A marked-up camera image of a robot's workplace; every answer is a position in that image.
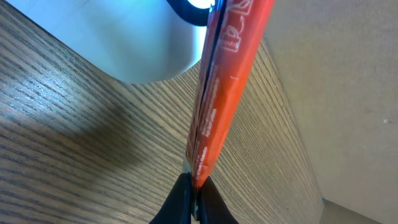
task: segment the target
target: wood grain surface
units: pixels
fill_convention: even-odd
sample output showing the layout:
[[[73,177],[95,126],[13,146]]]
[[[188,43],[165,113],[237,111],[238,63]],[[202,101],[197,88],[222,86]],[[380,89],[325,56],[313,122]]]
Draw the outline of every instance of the wood grain surface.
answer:
[[[181,170],[198,67],[121,83],[0,1],[0,222],[148,223]],[[264,41],[212,177],[240,223],[319,222]]]

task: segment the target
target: black ring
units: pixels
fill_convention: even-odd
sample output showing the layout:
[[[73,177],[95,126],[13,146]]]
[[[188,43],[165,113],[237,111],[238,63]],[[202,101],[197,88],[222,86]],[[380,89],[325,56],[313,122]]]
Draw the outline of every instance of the black ring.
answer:
[[[187,0],[167,0],[172,9],[181,19],[195,26],[207,26],[209,9],[199,9]]]

